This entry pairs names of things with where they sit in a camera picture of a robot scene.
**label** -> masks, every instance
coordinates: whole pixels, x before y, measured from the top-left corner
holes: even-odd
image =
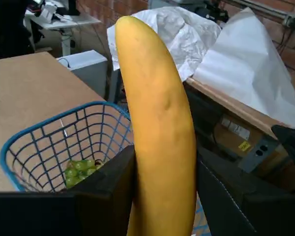
[[[240,150],[242,151],[246,151],[248,148],[251,147],[251,145],[247,142],[247,141],[244,141],[242,142],[241,145],[238,146]]]
[[[235,124],[234,122],[231,122],[230,120],[223,118],[222,119],[222,125],[226,127],[231,132],[237,134],[238,136],[242,137],[244,140],[249,139],[250,131],[239,126],[238,124]]]

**blue wire basket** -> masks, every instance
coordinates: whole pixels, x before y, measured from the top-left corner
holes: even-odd
[[[70,160],[107,162],[132,144],[130,116],[109,102],[91,102],[11,137],[0,152],[3,171],[20,191],[65,188]]]

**basket rim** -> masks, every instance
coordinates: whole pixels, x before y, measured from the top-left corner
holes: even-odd
[[[44,121],[41,121],[37,124],[34,124],[24,130],[19,131],[18,133],[14,134],[11,138],[9,138],[3,145],[3,147],[1,148],[0,151],[0,165],[1,168],[4,172],[4,174],[8,177],[8,179],[10,180],[10,182],[12,183],[13,187],[17,190],[17,191],[25,191],[25,188],[19,183],[19,181],[17,180],[17,178],[15,177],[15,175],[13,174],[13,172],[10,170],[10,168],[8,167],[7,163],[6,163],[6,153],[9,149],[9,147],[14,144],[20,137],[42,127],[45,126],[49,123],[52,123],[60,118],[63,118],[65,116],[68,116],[76,111],[79,111],[81,109],[84,109],[86,107],[90,107],[90,106],[94,106],[94,105],[106,105],[106,106],[110,106],[115,108],[117,111],[119,111],[125,118],[130,120],[130,115],[129,113],[127,113],[124,109],[122,109],[120,106],[118,106],[115,103],[112,102],[107,102],[107,101],[93,101],[93,102],[89,102],[89,103],[85,103],[81,106],[72,108],[70,110],[67,110],[63,113],[60,113],[58,115],[55,115],[51,118],[48,118]]]

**chair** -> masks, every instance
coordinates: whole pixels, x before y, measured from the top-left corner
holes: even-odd
[[[23,26],[28,0],[0,0],[0,59],[33,53]]]

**crumpled white paper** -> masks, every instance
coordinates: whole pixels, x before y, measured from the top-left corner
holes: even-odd
[[[181,7],[169,6],[145,10],[133,16],[148,24],[160,36],[174,59],[182,81],[194,74],[221,31],[215,22]],[[117,70],[119,63],[115,25],[107,29],[107,35],[113,67]]]
[[[295,128],[291,77],[249,8],[225,24],[193,78]]]

